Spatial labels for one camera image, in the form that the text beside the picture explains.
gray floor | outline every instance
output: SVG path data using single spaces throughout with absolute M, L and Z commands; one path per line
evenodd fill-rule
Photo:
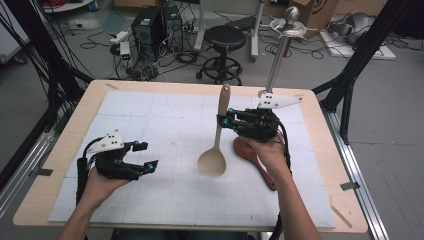
M 102 10 L 96 13 L 101 23 L 110 22 L 115 13 Z M 126 30 L 131 21 L 122 21 L 116 26 L 103 28 L 119 32 Z M 82 63 L 97 78 L 113 72 L 109 48 L 97 46 L 84 50 L 80 44 L 87 42 L 86 36 L 101 29 L 72 36 L 66 35 L 70 48 Z M 96 38 L 108 42 L 107 35 Z M 317 49 L 319 41 L 309 45 L 293 42 L 294 46 Z M 259 58 L 255 63 L 249 59 L 250 39 L 241 50 L 231 56 L 239 60 L 244 68 L 241 75 L 245 86 L 264 86 L 274 56 L 265 51 L 267 44 L 261 42 Z M 412 41 L 411 47 L 420 47 L 421 42 Z M 356 159 L 368 184 L 387 233 L 391 239 L 424 239 L 424 188 L 420 176 L 424 173 L 423 136 L 424 113 L 424 53 L 389 46 L 396 55 L 395 61 L 372 60 L 360 75 L 353 96 L 349 138 Z M 347 63 L 346 59 L 330 57 L 322 52 L 324 59 L 315 59 L 309 54 L 292 50 L 292 55 L 283 60 L 275 87 L 312 89 L 336 77 Z M 213 51 L 201 52 L 210 57 Z M 174 63 L 159 72 L 176 68 Z M 204 83 L 212 80 L 195 78 L 198 66 L 189 65 L 160 75 L 158 82 Z M 47 98 L 31 64 L 7 64 L 0 68 L 0 169 L 14 154 L 23 139 L 46 109 Z M 60 231 L 57 228 L 29 228 L 15 226 L 13 215 L 18 208 L 33 178 L 19 192 L 12 206 L 0 219 L 0 239 L 52 239 Z M 107 239 L 110 230 L 92 231 L 90 239 Z M 370 239 L 364 234 L 323 234 L 325 239 Z

black stool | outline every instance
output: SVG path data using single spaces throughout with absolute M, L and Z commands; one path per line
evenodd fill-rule
M 243 68 L 236 60 L 227 57 L 227 53 L 244 46 L 246 43 L 244 33 L 234 27 L 216 26 L 205 32 L 204 39 L 221 56 L 206 60 L 202 69 L 196 73 L 197 79 L 201 79 L 204 72 L 208 77 L 215 80 L 215 84 L 237 79 L 238 85 L 241 86 L 239 75 L 243 72 Z M 212 66 L 208 67 L 207 65 L 212 61 Z

tabletop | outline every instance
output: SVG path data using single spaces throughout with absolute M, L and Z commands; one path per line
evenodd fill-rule
M 58 197 L 64 176 L 77 154 L 90 124 L 109 91 L 139 91 L 179 94 L 218 95 L 221 86 L 201 84 L 149 83 L 96 80 L 88 87 L 70 121 L 59 137 L 44 168 L 52 169 L 51 176 L 38 176 L 19 207 L 14 223 L 23 226 L 61 226 L 63 223 L 49 222 L 48 218 Z M 257 96 L 258 87 L 232 86 L 232 95 Z M 273 89 L 275 94 L 302 97 L 300 105 L 305 126 L 315 153 L 336 219 L 336 227 L 320 229 L 329 232 L 362 233 L 368 226 L 353 190 L 344 191 L 340 185 L 349 182 L 337 147 L 328 129 L 315 94 L 302 89 Z M 91 224 L 93 227 L 116 227 L 111 224 Z M 137 224 L 125 227 L 140 227 Z

white bracket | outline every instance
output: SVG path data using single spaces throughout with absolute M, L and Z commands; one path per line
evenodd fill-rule
M 290 105 L 298 104 L 302 102 L 301 97 L 291 97 L 276 95 L 273 93 L 259 92 L 259 104 L 260 109 L 277 109 L 287 107 Z
M 124 141 L 119 134 L 118 129 L 106 135 L 102 140 L 94 143 L 88 150 L 87 153 L 98 153 L 105 152 L 124 147 Z

box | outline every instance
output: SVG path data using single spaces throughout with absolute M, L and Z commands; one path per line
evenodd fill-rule
M 162 6 L 164 0 L 114 0 L 119 10 L 137 12 L 142 6 Z
M 290 0 L 288 6 L 284 6 L 271 4 L 270 0 L 267 0 L 263 15 L 270 14 L 273 17 L 283 17 L 287 7 L 297 7 L 300 11 L 299 22 L 303 23 L 307 28 L 317 29 L 317 31 L 308 31 L 304 35 L 306 39 L 309 39 L 327 27 L 338 1 Z

